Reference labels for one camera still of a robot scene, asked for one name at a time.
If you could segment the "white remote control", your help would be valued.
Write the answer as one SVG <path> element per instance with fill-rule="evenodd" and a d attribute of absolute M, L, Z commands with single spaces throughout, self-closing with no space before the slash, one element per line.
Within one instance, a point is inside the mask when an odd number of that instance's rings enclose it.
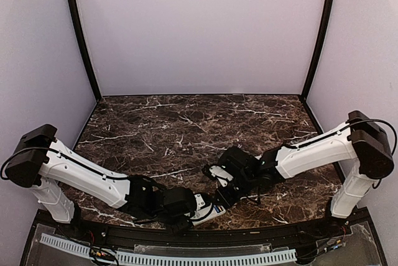
<path fill-rule="evenodd" d="M 205 208 L 202 208 L 201 210 L 196 211 L 195 215 L 190 219 L 191 222 L 193 223 L 193 225 L 197 226 L 199 224 L 202 224 L 204 222 L 207 222 L 209 220 L 212 220 L 212 219 L 217 218 L 218 216 L 221 216 L 224 214 L 224 213 L 223 214 L 216 213 L 214 206 L 217 206 L 217 205 L 213 205 L 213 206 L 210 205 L 208 207 L 205 207 Z"/>

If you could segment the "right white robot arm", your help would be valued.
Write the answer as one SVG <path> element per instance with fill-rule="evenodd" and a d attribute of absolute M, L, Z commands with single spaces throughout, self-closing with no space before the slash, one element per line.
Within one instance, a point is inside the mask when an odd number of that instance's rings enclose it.
<path fill-rule="evenodd" d="M 352 111 L 336 128 L 297 144 L 282 144 L 260 157 L 230 147 L 209 167 L 210 178 L 220 182 L 215 203 L 230 208 L 255 188 L 270 188 L 329 163 L 351 160 L 353 167 L 332 197 L 330 213 L 317 224 L 321 236 L 331 237 L 340 229 L 341 219 L 346 219 L 369 189 L 394 169 L 397 144 L 389 143 L 383 123 Z"/>

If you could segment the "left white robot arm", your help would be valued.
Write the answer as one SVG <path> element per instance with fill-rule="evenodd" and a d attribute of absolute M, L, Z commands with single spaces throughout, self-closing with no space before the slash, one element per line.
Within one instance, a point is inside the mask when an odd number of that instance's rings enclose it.
<path fill-rule="evenodd" d="M 170 233 L 193 227 L 197 199 L 189 188 L 166 188 L 144 175 L 105 169 L 70 150 L 44 124 L 24 134 L 3 163 L 1 178 L 30 189 L 56 222 L 75 239 L 88 233 L 81 210 L 59 187 L 64 183 L 133 217 L 136 224 L 160 222 Z"/>

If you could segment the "black front rail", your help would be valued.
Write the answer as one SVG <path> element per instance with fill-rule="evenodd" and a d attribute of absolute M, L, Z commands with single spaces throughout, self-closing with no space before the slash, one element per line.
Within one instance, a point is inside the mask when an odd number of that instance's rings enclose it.
<path fill-rule="evenodd" d="M 315 229 L 321 228 L 324 221 L 298 222 L 281 226 L 259 227 L 255 229 L 187 231 L 180 235 L 171 235 L 161 229 L 140 229 L 128 226 L 116 226 L 93 221 L 82 221 L 81 226 L 94 234 L 95 245 L 108 247 L 133 248 L 137 245 L 164 247 L 234 247 L 246 245 L 271 244 L 280 246 L 303 247 L 314 244 L 325 237 L 315 235 Z"/>

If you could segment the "right black frame post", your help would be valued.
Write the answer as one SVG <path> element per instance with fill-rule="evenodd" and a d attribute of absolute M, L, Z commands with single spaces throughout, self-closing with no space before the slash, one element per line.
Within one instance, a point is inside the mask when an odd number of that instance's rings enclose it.
<path fill-rule="evenodd" d="M 333 0 L 324 0 L 322 15 L 320 19 L 320 25 L 318 28 L 318 34 L 313 49 L 312 58 L 310 60 L 307 76 L 301 92 L 301 97 L 304 101 L 308 99 L 310 90 L 312 88 L 313 81 L 317 72 L 317 67 L 320 61 L 320 57 L 323 50 L 323 45 L 328 30 L 328 24 L 330 20 L 331 10 L 333 6 Z"/>

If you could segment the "black frame post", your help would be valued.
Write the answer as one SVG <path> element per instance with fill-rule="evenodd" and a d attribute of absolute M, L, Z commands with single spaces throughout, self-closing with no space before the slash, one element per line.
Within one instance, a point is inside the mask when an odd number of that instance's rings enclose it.
<path fill-rule="evenodd" d="M 328 24 L 330 20 L 331 10 L 333 6 L 333 0 L 324 0 L 322 15 L 320 19 L 320 25 L 318 28 L 318 34 L 313 49 L 312 58 L 310 60 L 307 76 L 301 92 L 301 97 L 304 101 L 308 99 L 310 90 L 312 88 L 313 81 L 317 72 L 317 67 L 320 61 L 320 57 L 323 50 L 323 45 L 328 30 Z"/>
<path fill-rule="evenodd" d="M 88 46 L 86 44 L 86 39 L 83 32 L 83 26 L 80 19 L 77 0 L 67 0 L 67 2 L 70 11 L 70 17 L 73 24 L 73 29 L 75 32 L 76 41 L 78 44 L 78 49 L 80 51 L 80 56 L 83 62 L 83 66 L 85 68 L 85 73 L 88 78 L 93 96 L 95 97 L 96 102 L 98 102 L 101 100 L 102 95 L 100 92 L 99 84 L 95 76 L 95 71 L 88 51 Z"/>

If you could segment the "left black frame post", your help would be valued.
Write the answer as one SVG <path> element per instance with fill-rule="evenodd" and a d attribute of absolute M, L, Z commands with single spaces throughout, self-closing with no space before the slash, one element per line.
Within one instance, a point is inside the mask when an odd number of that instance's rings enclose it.
<path fill-rule="evenodd" d="M 95 76 L 95 71 L 88 51 L 88 46 L 86 44 L 86 39 L 83 32 L 83 26 L 80 19 L 77 0 L 67 0 L 67 2 L 70 11 L 70 17 L 73 24 L 73 29 L 75 32 L 76 41 L 78 44 L 78 49 L 80 51 L 80 56 L 83 62 L 83 66 L 85 68 L 85 73 L 88 78 L 93 96 L 95 97 L 96 102 L 98 102 L 101 100 L 102 95 L 100 92 L 99 84 Z"/>

